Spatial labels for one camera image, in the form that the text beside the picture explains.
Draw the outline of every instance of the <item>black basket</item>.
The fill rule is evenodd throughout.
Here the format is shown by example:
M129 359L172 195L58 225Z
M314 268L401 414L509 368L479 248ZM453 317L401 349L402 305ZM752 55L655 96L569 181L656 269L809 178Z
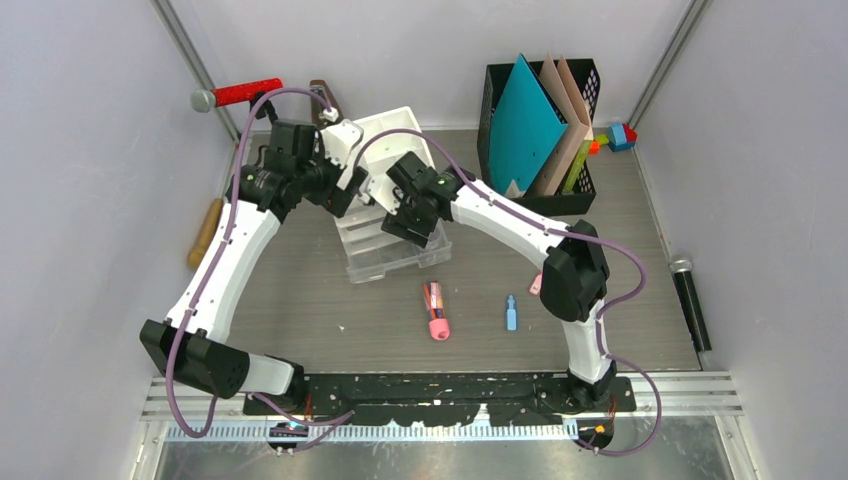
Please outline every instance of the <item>black basket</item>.
M591 58L566 60L571 75L583 94L583 99L589 103L589 117L595 118L595 107L598 105L598 95L601 92L601 77L595 69L595 61ZM543 62L530 62L538 75L542 71ZM512 63L486 66L486 84L483 88L483 105L480 110L480 127L477 131L477 156L480 159L480 172L483 181L492 185L489 176L489 135L492 117L501 99L506 81L512 73ZM589 175L589 163L583 164L583 169L577 177L574 192L561 194L562 184L557 187L557 193L547 197L521 197L513 201L540 215L583 215L589 211L589 206L595 199L595 185Z

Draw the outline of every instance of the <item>red block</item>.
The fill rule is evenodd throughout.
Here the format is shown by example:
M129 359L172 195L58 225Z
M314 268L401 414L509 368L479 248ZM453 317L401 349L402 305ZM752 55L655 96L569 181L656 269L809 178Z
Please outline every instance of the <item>red block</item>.
M627 137L627 143L635 143L636 139L639 138L639 135L626 123L624 124L624 136Z

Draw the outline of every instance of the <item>blue folder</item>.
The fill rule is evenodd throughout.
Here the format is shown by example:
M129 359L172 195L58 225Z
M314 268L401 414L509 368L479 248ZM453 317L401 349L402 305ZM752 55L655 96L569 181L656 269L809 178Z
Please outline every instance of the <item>blue folder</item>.
M566 126L519 55L492 117L489 173L495 191L505 194L513 181L522 192L530 188Z

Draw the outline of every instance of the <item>black cylinder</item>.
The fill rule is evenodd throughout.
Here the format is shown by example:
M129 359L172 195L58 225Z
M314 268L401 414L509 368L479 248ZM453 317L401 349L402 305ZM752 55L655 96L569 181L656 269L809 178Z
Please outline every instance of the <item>black cylinder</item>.
M701 302L698 301L695 281L692 279L692 262L687 259L676 260L671 264L671 272L695 350L698 352L712 350L710 336L704 324L704 314L701 312Z

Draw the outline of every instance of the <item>pink eraser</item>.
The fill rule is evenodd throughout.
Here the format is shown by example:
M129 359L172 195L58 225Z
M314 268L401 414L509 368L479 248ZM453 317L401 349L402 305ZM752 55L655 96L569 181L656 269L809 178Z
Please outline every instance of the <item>pink eraser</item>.
M530 294L538 295L542 290L542 274L536 275L536 278L533 279L533 283L530 285Z
M447 318L436 318L430 320L430 336L433 340L440 342L445 341L450 337L450 326Z

